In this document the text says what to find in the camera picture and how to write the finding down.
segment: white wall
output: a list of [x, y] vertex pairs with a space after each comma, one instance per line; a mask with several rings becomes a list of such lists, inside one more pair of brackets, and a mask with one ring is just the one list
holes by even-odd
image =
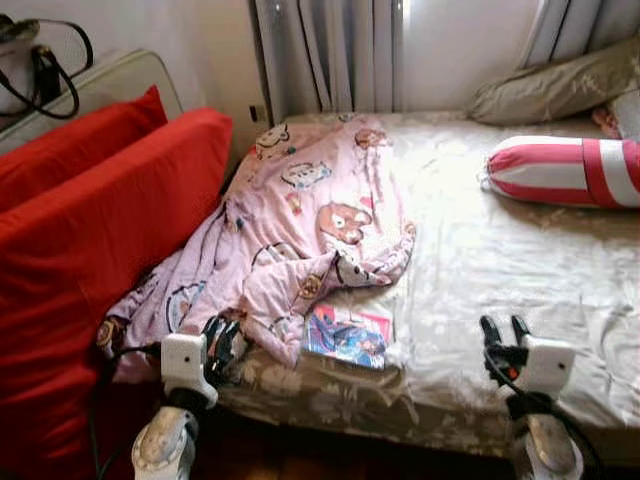
[[164, 60], [185, 109], [211, 106], [234, 120], [234, 157], [268, 128], [249, 105], [264, 105], [248, 0], [0, 0], [16, 19], [70, 20], [91, 38], [96, 58], [148, 48]]
[[520, 66], [544, 0], [404, 0], [405, 110], [460, 108]]

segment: curtain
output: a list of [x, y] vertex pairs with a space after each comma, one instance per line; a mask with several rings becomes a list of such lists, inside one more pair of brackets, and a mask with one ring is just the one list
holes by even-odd
[[526, 65], [567, 60], [633, 35], [638, 0], [547, 0]]
[[273, 121], [399, 108], [401, 0], [255, 0]]

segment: red and white striped bolster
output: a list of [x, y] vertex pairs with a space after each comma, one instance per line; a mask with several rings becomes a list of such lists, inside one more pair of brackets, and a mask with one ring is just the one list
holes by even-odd
[[632, 140], [511, 137], [489, 156], [493, 190], [520, 200], [640, 207], [640, 148]]

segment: bed sheet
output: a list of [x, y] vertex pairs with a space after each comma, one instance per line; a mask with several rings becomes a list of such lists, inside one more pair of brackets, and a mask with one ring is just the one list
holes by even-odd
[[[507, 392], [484, 371], [479, 317], [509, 316], [578, 349], [560, 405], [609, 462], [640, 464], [640, 217], [519, 203], [481, 188], [491, 149], [516, 134], [600, 137], [588, 119], [495, 128], [458, 113], [380, 115], [418, 222], [412, 260], [384, 291], [324, 303], [394, 318], [385, 370], [303, 353], [288, 370], [253, 349], [220, 401], [253, 418], [506, 456]], [[331, 123], [334, 115], [289, 122]]]

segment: comic book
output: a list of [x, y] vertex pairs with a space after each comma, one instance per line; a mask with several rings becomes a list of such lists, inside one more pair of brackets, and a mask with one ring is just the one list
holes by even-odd
[[355, 365], [382, 369], [390, 336], [388, 318], [316, 305], [307, 316], [303, 347]]

